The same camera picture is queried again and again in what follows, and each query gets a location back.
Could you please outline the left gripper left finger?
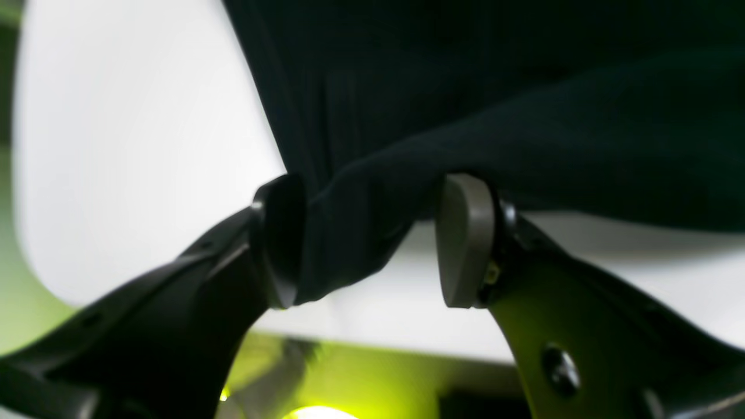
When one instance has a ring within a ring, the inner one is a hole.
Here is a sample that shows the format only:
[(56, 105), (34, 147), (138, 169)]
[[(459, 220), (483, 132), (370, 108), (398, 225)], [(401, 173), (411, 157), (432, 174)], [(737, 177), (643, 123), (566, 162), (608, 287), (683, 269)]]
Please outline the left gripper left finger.
[(30, 418), (211, 418), (245, 333), (296, 298), (306, 194), (298, 175), (175, 260), (2, 357), (2, 407)]

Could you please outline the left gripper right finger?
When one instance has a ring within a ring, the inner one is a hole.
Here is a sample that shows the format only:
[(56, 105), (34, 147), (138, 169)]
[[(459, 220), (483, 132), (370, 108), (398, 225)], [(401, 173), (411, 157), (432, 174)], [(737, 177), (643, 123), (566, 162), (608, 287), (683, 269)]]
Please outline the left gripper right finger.
[(435, 233), (445, 305), (489, 311), (533, 417), (743, 417), (742, 349), (568, 254), (484, 180), (444, 178)]

